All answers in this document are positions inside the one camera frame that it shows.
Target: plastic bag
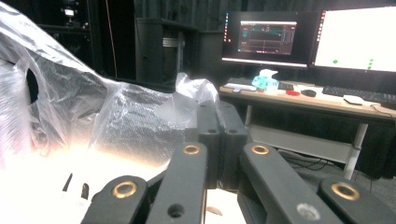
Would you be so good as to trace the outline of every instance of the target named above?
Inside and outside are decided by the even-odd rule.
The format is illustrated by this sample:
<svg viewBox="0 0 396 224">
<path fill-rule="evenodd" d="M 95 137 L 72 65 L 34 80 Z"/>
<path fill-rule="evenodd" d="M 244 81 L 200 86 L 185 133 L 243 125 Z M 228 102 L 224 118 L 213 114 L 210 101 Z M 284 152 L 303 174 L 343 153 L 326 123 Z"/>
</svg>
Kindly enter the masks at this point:
<svg viewBox="0 0 396 224">
<path fill-rule="evenodd" d="M 120 175 L 150 180 L 166 169 L 184 141 L 196 105 L 218 100 L 210 82 L 190 80 L 186 74 L 177 75 L 174 94 L 100 77 L 2 2 L 0 59 L 23 62 L 35 74 L 39 88 L 37 100 L 23 110 L 31 111 L 31 149 L 26 156 L 13 154 L 1 160 L 2 165 L 12 161 L 12 169 L 0 169 L 2 223 L 70 223 L 67 217 L 78 220 L 86 205 L 77 214 L 62 208 L 79 207 L 84 183 L 90 186 L 91 198 Z M 24 82 L 25 74 L 13 78 L 13 84 Z M 1 92 L 2 100 L 15 103 L 3 98 L 8 89 L 2 91 L 6 91 Z M 175 115 L 183 116 L 172 119 Z M 74 200 L 65 200 L 62 189 L 70 174 L 67 194 Z"/>
</svg>

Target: desk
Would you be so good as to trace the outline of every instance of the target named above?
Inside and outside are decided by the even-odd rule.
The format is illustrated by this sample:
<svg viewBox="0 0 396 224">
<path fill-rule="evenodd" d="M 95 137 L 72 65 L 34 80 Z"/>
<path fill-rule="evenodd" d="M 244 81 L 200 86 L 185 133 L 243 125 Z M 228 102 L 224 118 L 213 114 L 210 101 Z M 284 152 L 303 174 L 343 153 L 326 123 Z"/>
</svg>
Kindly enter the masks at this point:
<svg viewBox="0 0 396 224">
<path fill-rule="evenodd" d="M 265 92 L 233 92 L 232 89 L 224 87 L 219 88 L 219 93 L 220 97 L 230 97 L 246 102 L 246 125 L 253 141 L 265 143 L 273 147 L 279 147 L 290 151 L 300 152 L 326 160 L 344 163 L 346 165 L 344 177 L 350 179 L 361 152 L 361 143 L 364 139 L 368 123 L 375 121 L 392 123 L 392 125 L 394 125 L 394 120 L 389 114 L 391 114 L 393 117 L 396 117 L 396 110 L 387 109 L 371 102 L 364 102 L 363 105 L 350 105 L 344 101 L 342 97 L 322 94 L 321 87 L 297 86 L 295 88 L 297 91 L 306 89 L 316 91 L 317 96 L 291 96 L 287 95 L 285 91 L 280 90 Z M 313 113 L 326 113 L 349 117 L 351 119 L 358 120 L 360 125 L 355 135 L 353 144 L 347 144 L 251 124 L 250 118 L 253 105 L 263 104 L 268 106 L 292 106 Z M 377 112 L 370 105 L 376 105 L 375 108 L 377 110 L 388 114 Z"/>
</svg>

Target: monitor screen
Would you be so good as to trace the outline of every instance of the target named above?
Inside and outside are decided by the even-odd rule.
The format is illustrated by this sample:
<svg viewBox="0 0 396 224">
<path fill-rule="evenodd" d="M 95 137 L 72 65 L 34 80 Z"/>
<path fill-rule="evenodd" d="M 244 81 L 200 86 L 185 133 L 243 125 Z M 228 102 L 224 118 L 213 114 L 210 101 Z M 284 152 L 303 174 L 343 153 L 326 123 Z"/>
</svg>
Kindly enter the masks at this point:
<svg viewBox="0 0 396 224">
<path fill-rule="evenodd" d="M 317 12 L 227 12 L 222 60 L 305 68 L 311 62 Z"/>
<path fill-rule="evenodd" d="M 396 7 L 323 11 L 312 64 L 396 72 Z"/>
</svg>

